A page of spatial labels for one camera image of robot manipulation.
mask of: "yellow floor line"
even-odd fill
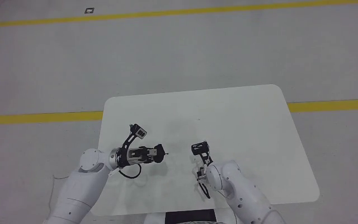
[[[291,113],[358,110],[358,100],[318,101],[318,102],[289,102],[287,106]]]
[[[286,2],[286,3],[275,3],[275,4],[258,4],[258,5],[249,5],[249,6],[191,8],[191,9],[184,9],[184,10],[134,12],[134,13],[98,15],[98,16],[82,16],[82,17],[69,17],[69,18],[45,18],[45,19],[40,19],[40,20],[4,21],[4,22],[0,22],[0,27],[38,25],[38,24],[56,24],[56,23],[61,23],[61,22],[119,20],[119,19],[124,19],[124,18],[175,16],[175,15],[190,15],[190,14],[218,13],[218,12],[274,10],[274,9],[279,9],[279,8],[318,7],[318,6],[333,6],[333,5],[357,4],[357,3],[358,3],[358,0],[321,0],[321,1],[310,1],[310,2]]]
[[[358,110],[358,100],[289,102],[287,105],[291,113]],[[102,120],[102,115],[103,111],[0,115],[0,124],[84,122]]]

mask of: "white tabletop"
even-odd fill
[[[275,85],[113,97],[106,101],[98,149],[120,147],[129,124],[147,132],[131,147],[163,144],[161,164],[134,180],[114,173],[91,212],[97,216],[228,207],[206,199],[193,173],[191,145],[207,140],[215,162],[234,159],[272,204],[311,202],[319,189],[280,88]],[[137,166],[124,173],[135,175]]]

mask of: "black cable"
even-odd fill
[[[137,178],[137,177],[140,175],[140,173],[142,172],[142,166],[141,166],[140,164],[137,164],[137,165],[139,166],[139,173],[138,173],[137,175],[135,175],[135,176],[125,175],[121,170],[119,170],[119,173],[120,173],[121,175],[123,175],[124,177],[126,177],[126,178],[135,179],[135,178]]]
[[[202,192],[205,194],[205,196],[210,199],[209,191],[206,188],[205,184],[202,184],[201,182],[199,182],[199,186],[200,186]]]

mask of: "gray floor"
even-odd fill
[[[93,6],[107,14],[239,3],[248,1],[16,0],[2,2],[0,20],[83,16]],[[0,27],[0,114],[102,110],[111,96],[268,83],[281,87],[287,102],[358,99],[357,11],[349,5]],[[358,223],[357,111],[293,119],[321,196],[278,209],[287,223]],[[0,125],[0,223],[42,223],[52,174],[68,175],[84,150],[97,147],[100,125]],[[82,223],[143,219],[88,214]]]

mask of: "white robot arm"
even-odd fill
[[[80,223],[100,197],[111,171],[135,164],[139,165],[141,171],[141,163],[163,161],[165,152],[161,144],[154,148],[129,148],[136,137],[143,139],[147,135],[147,132],[137,124],[131,125],[130,131],[130,135],[120,148],[108,153],[91,148],[82,154],[79,166],[71,172],[62,186],[47,224]],[[139,176],[127,176],[121,170],[119,172],[131,179]]]
[[[223,190],[230,208],[245,224],[284,224],[281,214],[249,179],[245,178],[233,160],[214,163],[209,155],[207,142],[192,145],[194,155],[200,155],[204,162],[198,175],[199,185],[210,198],[205,183],[213,191]]]

